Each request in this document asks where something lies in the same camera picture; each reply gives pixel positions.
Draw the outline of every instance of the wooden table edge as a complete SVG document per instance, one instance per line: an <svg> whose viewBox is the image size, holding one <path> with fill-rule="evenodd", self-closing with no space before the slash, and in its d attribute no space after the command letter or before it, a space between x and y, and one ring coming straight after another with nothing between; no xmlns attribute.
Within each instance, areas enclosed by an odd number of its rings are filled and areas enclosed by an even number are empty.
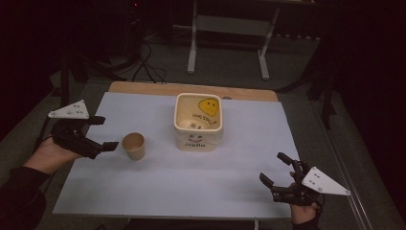
<svg viewBox="0 0 406 230"><path fill-rule="evenodd" d="M148 94L177 96L180 93L214 94L224 99L278 102L277 94L272 90L244 89L206 85L177 84L177 83L143 83L129 81L114 81L108 90L110 93Z"/></svg>

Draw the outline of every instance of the white triangular marker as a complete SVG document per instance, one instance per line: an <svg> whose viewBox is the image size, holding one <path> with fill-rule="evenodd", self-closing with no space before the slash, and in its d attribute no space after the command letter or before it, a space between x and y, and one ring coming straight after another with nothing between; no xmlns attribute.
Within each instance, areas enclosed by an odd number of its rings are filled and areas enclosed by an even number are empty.
<svg viewBox="0 0 406 230"><path fill-rule="evenodd" d="M84 100L77 103L72 103L58 110L51 111L48 114L50 118L66 118L66 119L89 119L86 104Z"/></svg>
<svg viewBox="0 0 406 230"><path fill-rule="evenodd" d="M320 194L349 196L351 192L316 167L311 168L302 184Z"/></svg>

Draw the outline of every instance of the dark background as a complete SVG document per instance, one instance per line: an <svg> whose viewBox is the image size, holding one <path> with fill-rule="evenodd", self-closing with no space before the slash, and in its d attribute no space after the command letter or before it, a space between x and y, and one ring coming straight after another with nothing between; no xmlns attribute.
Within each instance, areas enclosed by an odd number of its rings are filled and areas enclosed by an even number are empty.
<svg viewBox="0 0 406 230"><path fill-rule="evenodd" d="M7 112L0 139L52 91L48 78L60 68L67 40L93 59L125 55L124 28L134 1L97 2L95 7L92 1L1 1L0 93ZM167 37L170 25L191 24L192 1L138 2L144 13L141 26L158 29ZM339 11L331 9L339 3ZM212 6L206 10L213 11ZM401 0L324 1L317 7L290 5L282 10L275 34L322 38L310 64L327 70L334 66L334 89L341 94L397 209L406 217L402 180L406 4ZM222 6L221 11L254 16L234 7ZM327 12L338 14L331 17ZM307 15L308 20L297 15Z"/></svg>

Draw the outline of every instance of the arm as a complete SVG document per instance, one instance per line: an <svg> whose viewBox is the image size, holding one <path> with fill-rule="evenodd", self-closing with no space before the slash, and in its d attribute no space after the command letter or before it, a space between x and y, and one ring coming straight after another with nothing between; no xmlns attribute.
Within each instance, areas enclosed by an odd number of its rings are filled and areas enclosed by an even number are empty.
<svg viewBox="0 0 406 230"><path fill-rule="evenodd" d="M45 211L45 196L39 187L65 163L80 155L45 140L23 167L11 171L0 188L0 228L34 229Z"/></svg>

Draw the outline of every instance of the white container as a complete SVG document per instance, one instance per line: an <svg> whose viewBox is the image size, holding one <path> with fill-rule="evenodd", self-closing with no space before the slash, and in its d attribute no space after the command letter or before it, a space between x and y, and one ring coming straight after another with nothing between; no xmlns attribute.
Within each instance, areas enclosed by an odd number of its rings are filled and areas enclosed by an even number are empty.
<svg viewBox="0 0 406 230"><path fill-rule="evenodd" d="M177 147L186 151L214 150L223 136L221 109L216 95L179 94L174 114Z"/></svg>

